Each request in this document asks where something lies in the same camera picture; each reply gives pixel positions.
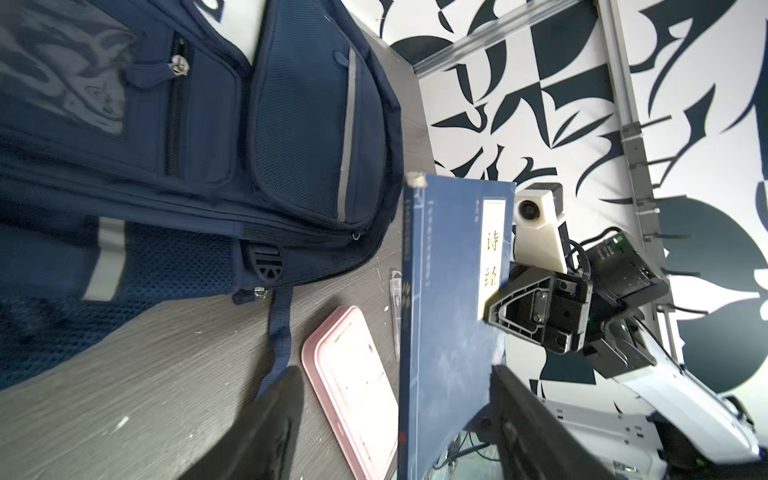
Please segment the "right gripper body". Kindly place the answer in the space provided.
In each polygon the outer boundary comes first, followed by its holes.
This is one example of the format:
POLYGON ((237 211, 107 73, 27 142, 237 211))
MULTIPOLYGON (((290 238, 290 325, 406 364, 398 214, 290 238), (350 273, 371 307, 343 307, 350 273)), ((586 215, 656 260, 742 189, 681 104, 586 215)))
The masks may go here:
POLYGON ((554 354, 579 353, 605 378, 656 365, 640 309, 667 295, 669 281, 625 231, 603 234, 572 246, 575 273, 515 266, 485 322, 554 354))

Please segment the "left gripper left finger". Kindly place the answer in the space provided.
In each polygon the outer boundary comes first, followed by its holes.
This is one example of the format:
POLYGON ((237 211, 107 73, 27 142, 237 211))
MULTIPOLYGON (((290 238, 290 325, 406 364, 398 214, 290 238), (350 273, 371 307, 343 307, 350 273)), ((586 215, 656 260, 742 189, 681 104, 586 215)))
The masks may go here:
POLYGON ((304 403, 301 370, 288 367, 245 407, 183 479, 288 479, 304 403))

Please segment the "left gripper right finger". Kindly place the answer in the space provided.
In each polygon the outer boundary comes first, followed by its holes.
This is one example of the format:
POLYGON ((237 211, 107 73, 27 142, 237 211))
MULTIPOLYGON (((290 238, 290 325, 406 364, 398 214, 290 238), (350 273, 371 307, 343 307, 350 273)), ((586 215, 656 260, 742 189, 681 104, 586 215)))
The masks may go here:
POLYGON ((610 479, 612 474, 504 365, 492 367, 491 442, 506 479, 610 479))

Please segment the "dark blue book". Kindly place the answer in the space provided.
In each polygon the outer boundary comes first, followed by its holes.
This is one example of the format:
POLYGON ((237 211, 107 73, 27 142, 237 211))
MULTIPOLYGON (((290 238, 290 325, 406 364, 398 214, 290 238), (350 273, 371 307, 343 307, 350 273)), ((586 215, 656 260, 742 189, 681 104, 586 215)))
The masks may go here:
POLYGON ((403 190, 398 476, 422 479, 489 402, 501 330, 484 320, 508 280, 516 186, 409 173, 403 190))

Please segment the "navy blue student backpack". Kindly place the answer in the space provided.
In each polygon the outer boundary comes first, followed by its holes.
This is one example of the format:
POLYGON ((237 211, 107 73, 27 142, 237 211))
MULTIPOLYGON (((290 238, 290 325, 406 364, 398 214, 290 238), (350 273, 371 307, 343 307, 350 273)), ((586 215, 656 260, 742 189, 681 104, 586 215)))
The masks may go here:
POLYGON ((1 385, 155 305, 271 294, 370 260, 401 109, 339 1, 1 5, 1 385))

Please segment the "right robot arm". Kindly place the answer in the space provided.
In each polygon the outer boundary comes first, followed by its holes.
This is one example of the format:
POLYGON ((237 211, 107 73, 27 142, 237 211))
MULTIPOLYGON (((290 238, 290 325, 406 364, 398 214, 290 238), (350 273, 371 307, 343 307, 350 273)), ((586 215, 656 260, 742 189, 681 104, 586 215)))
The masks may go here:
POLYGON ((564 227, 518 227, 507 286, 484 321, 557 355, 579 354, 638 395, 662 426, 666 461, 682 469, 765 462, 749 414, 719 397, 648 331, 641 307, 668 295, 664 271, 628 234, 610 227, 582 243, 564 227))

